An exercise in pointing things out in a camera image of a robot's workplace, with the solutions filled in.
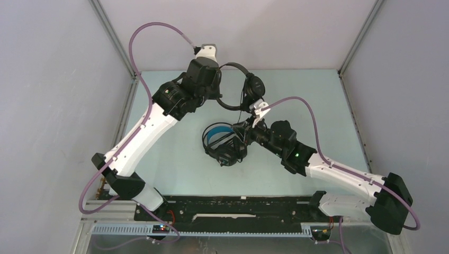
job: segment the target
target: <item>blue object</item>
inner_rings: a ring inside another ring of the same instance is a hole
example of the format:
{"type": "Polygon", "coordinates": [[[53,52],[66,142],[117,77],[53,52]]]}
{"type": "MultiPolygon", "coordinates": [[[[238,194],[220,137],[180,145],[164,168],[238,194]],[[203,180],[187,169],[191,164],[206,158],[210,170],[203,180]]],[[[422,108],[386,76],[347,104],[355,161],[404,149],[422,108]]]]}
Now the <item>blue object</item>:
{"type": "Polygon", "coordinates": [[[209,141],[211,139],[212,136],[214,136],[215,134],[221,133],[221,132],[234,132],[231,127],[228,126],[217,126],[212,128],[209,132],[208,132],[208,145],[209,145],[209,141]]]}

